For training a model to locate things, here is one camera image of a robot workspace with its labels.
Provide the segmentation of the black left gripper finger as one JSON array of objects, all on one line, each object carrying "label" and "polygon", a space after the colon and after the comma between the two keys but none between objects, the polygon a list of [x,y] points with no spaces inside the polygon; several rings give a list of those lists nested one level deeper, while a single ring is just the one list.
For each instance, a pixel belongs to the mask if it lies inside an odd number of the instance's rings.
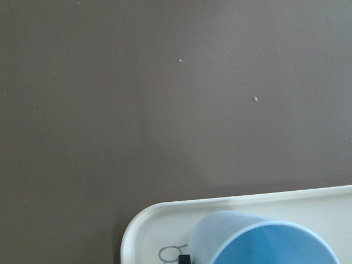
[{"label": "black left gripper finger", "polygon": [[179,255],[178,264],[191,264],[190,255]]}]

